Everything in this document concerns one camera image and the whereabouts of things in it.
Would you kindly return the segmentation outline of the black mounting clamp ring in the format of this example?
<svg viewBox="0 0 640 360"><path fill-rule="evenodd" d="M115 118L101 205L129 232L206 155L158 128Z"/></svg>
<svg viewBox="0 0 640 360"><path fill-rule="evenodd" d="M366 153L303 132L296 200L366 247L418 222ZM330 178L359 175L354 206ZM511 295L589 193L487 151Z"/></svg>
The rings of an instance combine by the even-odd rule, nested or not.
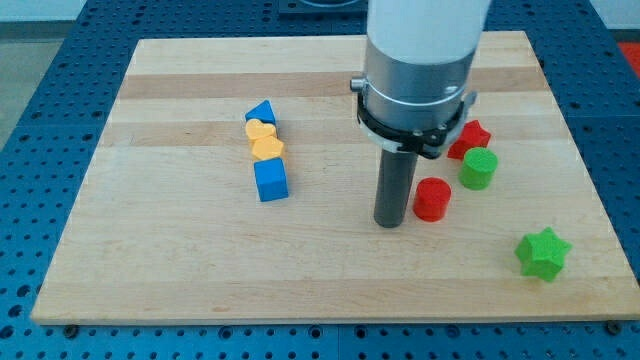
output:
<svg viewBox="0 0 640 360"><path fill-rule="evenodd" d="M415 153L427 159L436 159L442 154L443 148L450 146L460 137L476 98L476 91L468 93L455 113L435 128L405 131L390 128L376 120L365 108L363 95L358 94L357 122L366 137L387 152Z"/></svg>

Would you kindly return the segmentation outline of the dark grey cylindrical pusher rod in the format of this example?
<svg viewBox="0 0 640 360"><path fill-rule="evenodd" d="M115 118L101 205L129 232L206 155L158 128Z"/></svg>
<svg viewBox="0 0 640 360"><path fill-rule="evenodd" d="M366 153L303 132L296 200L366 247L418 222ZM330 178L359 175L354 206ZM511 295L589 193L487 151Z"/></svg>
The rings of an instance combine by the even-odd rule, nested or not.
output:
<svg viewBox="0 0 640 360"><path fill-rule="evenodd" d="M417 155L381 151L374 220L384 228L402 224L411 191Z"/></svg>

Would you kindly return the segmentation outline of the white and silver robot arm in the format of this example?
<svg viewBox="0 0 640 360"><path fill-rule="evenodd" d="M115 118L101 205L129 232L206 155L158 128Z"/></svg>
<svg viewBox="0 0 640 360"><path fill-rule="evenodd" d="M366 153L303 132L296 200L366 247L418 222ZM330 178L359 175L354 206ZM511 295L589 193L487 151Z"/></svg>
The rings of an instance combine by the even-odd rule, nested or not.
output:
<svg viewBox="0 0 640 360"><path fill-rule="evenodd" d="M460 136L476 92L467 89L491 0L370 0L356 119L381 148L373 218L402 224L418 158Z"/></svg>

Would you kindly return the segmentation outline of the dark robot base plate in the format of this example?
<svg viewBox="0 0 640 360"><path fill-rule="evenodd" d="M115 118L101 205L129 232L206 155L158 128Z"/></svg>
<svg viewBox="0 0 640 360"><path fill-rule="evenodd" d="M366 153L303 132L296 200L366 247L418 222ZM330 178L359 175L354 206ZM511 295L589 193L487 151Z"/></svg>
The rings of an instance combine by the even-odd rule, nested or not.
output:
<svg viewBox="0 0 640 360"><path fill-rule="evenodd" d="M294 15L362 15L367 0L277 0L280 17Z"/></svg>

